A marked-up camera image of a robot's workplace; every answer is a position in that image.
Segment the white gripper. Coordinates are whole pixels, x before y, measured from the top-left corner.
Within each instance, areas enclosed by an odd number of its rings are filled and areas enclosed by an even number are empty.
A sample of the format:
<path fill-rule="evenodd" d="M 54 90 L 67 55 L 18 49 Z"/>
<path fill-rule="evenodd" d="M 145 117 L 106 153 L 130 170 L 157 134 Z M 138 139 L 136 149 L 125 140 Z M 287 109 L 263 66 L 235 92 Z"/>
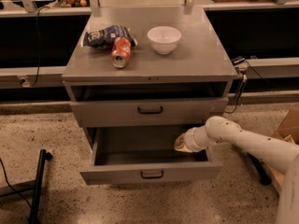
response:
<path fill-rule="evenodd" d="M 182 133 L 175 141 L 175 151 L 182 153 L 200 152 L 209 146 L 209 138 L 204 126 L 194 127 Z"/>

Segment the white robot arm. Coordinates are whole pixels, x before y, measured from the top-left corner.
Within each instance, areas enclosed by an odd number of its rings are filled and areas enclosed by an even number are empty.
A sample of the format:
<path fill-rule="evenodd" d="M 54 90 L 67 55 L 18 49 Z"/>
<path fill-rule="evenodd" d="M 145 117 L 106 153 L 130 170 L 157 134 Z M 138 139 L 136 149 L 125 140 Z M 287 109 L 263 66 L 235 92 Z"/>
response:
<path fill-rule="evenodd" d="M 174 149 L 193 153 L 221 142 L 239 147 L 284 174 L 275 224 L 299 224 L 299 146 L 246 131 L 231 120 L 213 116 L 203 126 L 182 133 Z"/>

